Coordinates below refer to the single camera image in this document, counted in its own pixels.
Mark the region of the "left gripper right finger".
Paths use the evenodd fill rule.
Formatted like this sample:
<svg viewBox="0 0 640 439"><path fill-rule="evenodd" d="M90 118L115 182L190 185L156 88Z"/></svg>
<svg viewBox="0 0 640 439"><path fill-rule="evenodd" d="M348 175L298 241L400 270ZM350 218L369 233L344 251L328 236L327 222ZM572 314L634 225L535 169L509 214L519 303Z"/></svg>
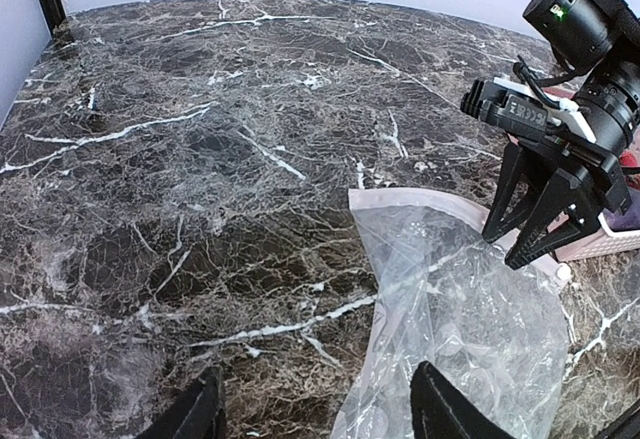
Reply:
<svg viewBox="0 0 640 439"><path fill-rule="evenodd" d="M413 374L410 406L415 439L510 439L429 361Z"/></svg>

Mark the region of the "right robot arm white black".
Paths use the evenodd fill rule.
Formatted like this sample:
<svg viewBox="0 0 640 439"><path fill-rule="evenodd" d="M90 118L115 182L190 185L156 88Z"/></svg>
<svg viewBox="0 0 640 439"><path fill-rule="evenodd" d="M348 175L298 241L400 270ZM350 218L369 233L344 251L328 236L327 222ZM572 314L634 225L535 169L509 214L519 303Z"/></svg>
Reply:
<svg viewBox="0 0 640 439"><path fill-rule="evenodd" d="M523 16L583 84L554 98L558 79L518 60L514 81L478 80L461 102L511 136L482 235L518 231L512 269L596 233L603 211L630 208L619 159L639 124L639 21L624 0L531 0Z"/></svg>

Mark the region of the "purple eggplant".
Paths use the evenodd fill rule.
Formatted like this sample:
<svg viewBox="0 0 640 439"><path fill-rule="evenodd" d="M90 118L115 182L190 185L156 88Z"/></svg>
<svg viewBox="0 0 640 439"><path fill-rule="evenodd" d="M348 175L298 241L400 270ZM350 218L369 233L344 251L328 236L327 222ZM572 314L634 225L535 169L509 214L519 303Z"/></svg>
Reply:
<svg viewBox="0 0 640 439"><path fill-rule="evenodd" d="M625 214L603 212L605 222L612 232L631 232L639 230L639 213L629 209Z"/></svg>

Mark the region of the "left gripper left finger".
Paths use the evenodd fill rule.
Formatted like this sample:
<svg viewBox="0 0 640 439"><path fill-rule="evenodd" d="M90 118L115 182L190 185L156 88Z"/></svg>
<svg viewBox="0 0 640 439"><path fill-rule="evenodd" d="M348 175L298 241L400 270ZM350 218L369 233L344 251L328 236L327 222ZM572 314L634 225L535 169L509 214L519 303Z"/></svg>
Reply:
<svg viewBox="0 0 640 439"><path fill-rule="evenodd" d="M138 439L222 439L226 437L223 372L208 367Z"/></svg>

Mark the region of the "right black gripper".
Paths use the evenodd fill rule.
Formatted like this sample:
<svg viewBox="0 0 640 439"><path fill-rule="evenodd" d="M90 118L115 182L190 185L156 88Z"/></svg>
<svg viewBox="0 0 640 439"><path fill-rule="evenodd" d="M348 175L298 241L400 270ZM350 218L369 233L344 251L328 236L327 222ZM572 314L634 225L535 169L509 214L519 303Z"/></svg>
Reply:
<svg viewBox="0 0 640 439"><path fill-rule="evenodd" d="M538 138L515 136L504 149L497 189L482 237L494 243L525 224L505 264L519 269L557 247L593 234L603 209L630 204L617 158L578 136L562 131ZM519 183L527 190L507 209Z"/></svg>

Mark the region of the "pink plastic basket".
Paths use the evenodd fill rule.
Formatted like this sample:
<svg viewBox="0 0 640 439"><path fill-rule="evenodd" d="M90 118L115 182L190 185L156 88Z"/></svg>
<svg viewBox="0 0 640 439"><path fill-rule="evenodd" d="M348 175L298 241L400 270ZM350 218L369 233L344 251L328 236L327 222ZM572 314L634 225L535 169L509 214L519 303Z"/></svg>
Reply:
<svg viewBox="0 0 640 439"><path fill-rule="evenodd" d="M605 138L604 129L598 126L594 120L588 121L587 107L584 107L584 111L578 110L578 105L566 96L567 90L553 89L552 92L556 92L556 95L552 94L550 100L558 102L560 106L568 106L568 109L555 109L542 105L528 87L517 86L516 91L523 94L527 101L548 113L548 125L566 126L571 134L591 143L595 143L598 138ZM598 221L600 228L593 234L557 247L554 252L558 259L561 261L576 260L639 248L639 230L612 232L605 222L603 213L598 216Z"/></svg>

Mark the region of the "clear zip top bag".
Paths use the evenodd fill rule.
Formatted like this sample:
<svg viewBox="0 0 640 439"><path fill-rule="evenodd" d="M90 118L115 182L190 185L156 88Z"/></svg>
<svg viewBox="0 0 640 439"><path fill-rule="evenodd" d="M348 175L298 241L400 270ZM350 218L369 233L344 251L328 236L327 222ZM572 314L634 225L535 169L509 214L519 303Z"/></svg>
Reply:
<svg viewBox="0 0 640 439"><path fill-rule="evenodd" d="M559 299L569 266L550 256L514 270L516 236L481 236L485 208L430 189L353 189L349 207L378 285L367 354L335 438L409 438L410 395L431 363L491 424L545 438L569 338Z"/></svg>

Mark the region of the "red lychee bunch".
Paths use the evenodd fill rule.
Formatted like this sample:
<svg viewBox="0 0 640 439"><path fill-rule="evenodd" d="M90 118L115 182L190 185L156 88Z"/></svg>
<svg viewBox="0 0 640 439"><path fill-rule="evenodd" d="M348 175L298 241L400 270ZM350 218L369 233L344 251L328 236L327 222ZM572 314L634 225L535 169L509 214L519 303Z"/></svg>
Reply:
<svg viewBox="0 0 640 439"><path fill-rule="evenodd" d="M619 157L621 167L626 169L638 169L639 161L632 151L626 150Z"/></svg>

